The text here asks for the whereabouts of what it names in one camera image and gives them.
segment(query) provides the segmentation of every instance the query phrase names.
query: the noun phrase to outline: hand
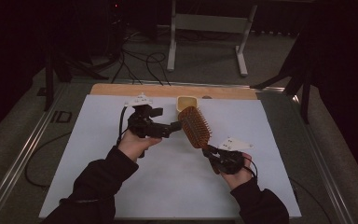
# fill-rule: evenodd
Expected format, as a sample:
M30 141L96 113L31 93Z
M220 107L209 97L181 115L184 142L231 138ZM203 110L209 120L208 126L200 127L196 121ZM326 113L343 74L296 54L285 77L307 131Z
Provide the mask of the hand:
M121 139L118 149L122 151L128 158L135 161L141 156L141 154L149 147L161 142L161 138L140 138L136 134L127 130Z
M245 160L245 166L250 169L252 157L246 153L242 153L243 159ZM245 168L240 169L234 175L227 175L220 172L220 175L227 181L228 186L231 189L235 189L237 186L244 184L252 179L252 174Z

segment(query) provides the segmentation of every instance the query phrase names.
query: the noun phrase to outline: metal frame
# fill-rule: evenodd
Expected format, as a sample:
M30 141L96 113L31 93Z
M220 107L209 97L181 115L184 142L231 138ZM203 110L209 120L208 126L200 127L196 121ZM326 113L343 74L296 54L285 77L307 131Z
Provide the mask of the metal frame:
M17 180L22 174L22 171L27 161L32 156L34 149L37 146L37 143L39 142L46 128L48 127L48 123L53 116L55 105L59 101L64 90L66 90L66 87L67 87L66 84L61 84L59 86L56 92L57 100L54 103L52 102L51 106L49 107L49 110L43 113L42 117L37 122L33 132L31 133L27 142L22 148L20 154L17 156L16 160L14 160L14 162L11 164L10 168L7 170L5 177L2 179L2 182L0 183L0 211L4 206L11 191L13 190L14 186L16 185Z
M295 114L297 115L297 118L303 121L303 118L300 113L301 110L300 102L296 96L293 97L293 101L291 105L292 108L296 111ZM326 187L326 191L330 197L330 200L334 208L336 209L339 223L342 224L354 223L351 213L348 210L348 206L346 205L343 196L341 195L338 184L336 183L336 180L330 173L330 169L327 166L322 151L320 150L318 144L316 143L316 139L315 136L313 135L312 129L305 122L301 122L301 124L310 143L310 149L311 149L310 154L312 155L312 158L315 161L316 167L318 168L321 179L324 182L324 186Z
M241 76L247 77L245 59L243 57L243 49L252 28L253 19L255 17L257 6L252 6L251 12L247 19L230 18L202 15L176 14L176 0L172 0L172 17L171 17L171 44L168 54L167 70L172 72L175 65L176 54L176 29L198 30L198 31L216 31L243 34L242 41L239 46L235 47L238 66Z

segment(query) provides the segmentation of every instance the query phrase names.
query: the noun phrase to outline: white paper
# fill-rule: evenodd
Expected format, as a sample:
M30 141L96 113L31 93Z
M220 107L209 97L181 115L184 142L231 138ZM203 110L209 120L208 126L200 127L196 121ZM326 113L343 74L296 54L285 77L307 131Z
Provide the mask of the white paper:
M103 159L115 144L121 110L128 96L88 95L80 111L56 175L43 204L46 217L60 198L72 192L75 179L90 161ZM153 97L153 108L163 107L156 123L177 121L176 99ZM296 199L275 144L264 108L257 100L199 99L200 111L212 130L210 145L228 137L252 143L248 149L258 170L261 189L271 189L285 204L290 217L301 217ZM127 118L133 112L126 111ZM239 207L227 183L188 142L183 131L145 152L139 170L124 182L116 195L116 218L238 218Z

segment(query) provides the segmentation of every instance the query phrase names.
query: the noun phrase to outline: black sleeve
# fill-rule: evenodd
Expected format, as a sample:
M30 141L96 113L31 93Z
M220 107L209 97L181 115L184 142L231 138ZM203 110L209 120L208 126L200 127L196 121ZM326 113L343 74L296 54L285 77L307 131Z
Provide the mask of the black sleeve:
M236 187L231 195L240 205L240 216L246 224L289 223L289 213L282 201L269 189L261 191L254 178Z
M76 179L72 194L42 223L112 223L116 214L114 195L137 169L135 162L113 147L105 160L89 163Z

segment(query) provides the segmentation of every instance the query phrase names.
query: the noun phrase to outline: aluminum rail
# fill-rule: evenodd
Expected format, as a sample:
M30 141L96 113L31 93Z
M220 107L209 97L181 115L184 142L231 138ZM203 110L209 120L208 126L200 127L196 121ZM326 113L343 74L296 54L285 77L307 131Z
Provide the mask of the aluminum rail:
M297 117L302 121L303 119L299 112L299 101L296 96L293 97L293 101L291 101L291 105L293 110L296 111L295 114L297 115ZM306 133L306 136L310 143L310 154L312 155L313 160L316 163L316 167L319 171L319 174L321 175L322 181L324 182L326 191L330 197L333 206L336 209L339 223L341 224L354 223L351 213L348 210L348 207L343 199L341 192L339 191L338 185L334 177L332 176L326 161L324 160L322 151L320 150L318 144L316 143L316 139L312 132L312 129L305 122L301 122L301 126L304 132Z
M30 159L31 155L33 154L37 143L39 142L46 128L48 127L48 123L53 115L55 106L59 101L59 99L61 98L62 93L66 90L66 87L67 84L59 85L54 97L56 100L51 105L50 109L43 113L42 117L34 127L34 130L31 133L30 137L24 144L21 152L19 153L16 160L12 163L12 165L8 169L5 177L2 179L2 182L0 183L0 211L4 206L10 192L13 190L14 186L16 185L17 180L19 179L27 161Z

